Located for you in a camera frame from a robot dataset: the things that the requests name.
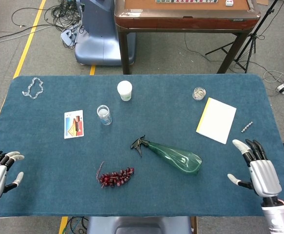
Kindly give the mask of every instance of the gray floor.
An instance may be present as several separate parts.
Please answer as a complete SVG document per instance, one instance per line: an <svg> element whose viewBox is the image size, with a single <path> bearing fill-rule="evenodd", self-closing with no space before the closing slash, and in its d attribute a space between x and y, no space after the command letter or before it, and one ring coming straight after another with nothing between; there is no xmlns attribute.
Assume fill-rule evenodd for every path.
<svg viewBox="0 0 284 234"><path fill-rule="evenodd" d="M47 0L45 8L57 4L57 0ZM276 11L282 4L276 4ZM22 7L39 7L39 0L0 0L0 36L18 31L11 23L11 14ZM260 6L262 13L266 6ZM31 26L37 11L25 10L15 15L15 20ZM269 24L275 14L266 21ZM21 75L87 75L90 67L78 64L74 52L65 49L59 39L59 31L48 28L36 32L21 70ZM265 40L257 41L257 54L252 61L266 69L284 71L284 5L272 25L265 33ZM225 34L186 34L190 49L202 54L219 47L234 38ZM14 75L28 36L0 43L0 107L9 83ZM207 74L216 73L219 62L208 62L198 54L186 50L184 34L145 33L138 34L137 58L132 66L134 74ZM212 60L222 60L223 52L209 56ZM250 65L249 72L263 76L264 69ZM95 74L121 74L120 67L97 67ZM277 84L267 84L274 89ZM270 97L276 122L284 142L284 95ZM0 219L1 233L58 233L60 217L22 217ZM262 217L202 217L198 219L201 234L268 233Z"/></svg>

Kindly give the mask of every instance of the silver chain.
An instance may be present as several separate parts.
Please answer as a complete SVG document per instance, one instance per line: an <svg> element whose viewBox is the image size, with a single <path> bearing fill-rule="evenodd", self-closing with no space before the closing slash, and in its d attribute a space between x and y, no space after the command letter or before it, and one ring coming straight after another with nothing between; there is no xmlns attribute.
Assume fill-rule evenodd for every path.
<svg viewBox="0 0 284 234"><path fill-rule="evenodd" d="M31 87L34 85L34 83L35 83L36 80L39 81L39 86L40 86L41 90L38 91L38 92L36 93L36 95L33 97L33 96L31 96L31 94L30 94L30 89L31 89ZM42 82L38 77L34 77L33 80L31 81L31 84L28 86L27 92L22 91L21 93L22 93L24 96L29 96L31 99L36 99L36 98L38 97L38 95L43 92L43 87L42 87L42 85L43 85L43 82Z"/></svg>

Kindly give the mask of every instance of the blue machine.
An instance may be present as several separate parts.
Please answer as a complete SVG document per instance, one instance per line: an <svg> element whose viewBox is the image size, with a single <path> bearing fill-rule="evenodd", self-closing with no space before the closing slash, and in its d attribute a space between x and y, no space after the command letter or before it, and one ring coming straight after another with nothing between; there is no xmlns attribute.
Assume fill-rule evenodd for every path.
<svg viewBox="0 0 284 234"><path fill-rule="evenodd" d="M76 0L84 30L78 32L75 57L87 65L121 65L114 0ZM134 63L136 33L128 37L129 62Z"/></svg>

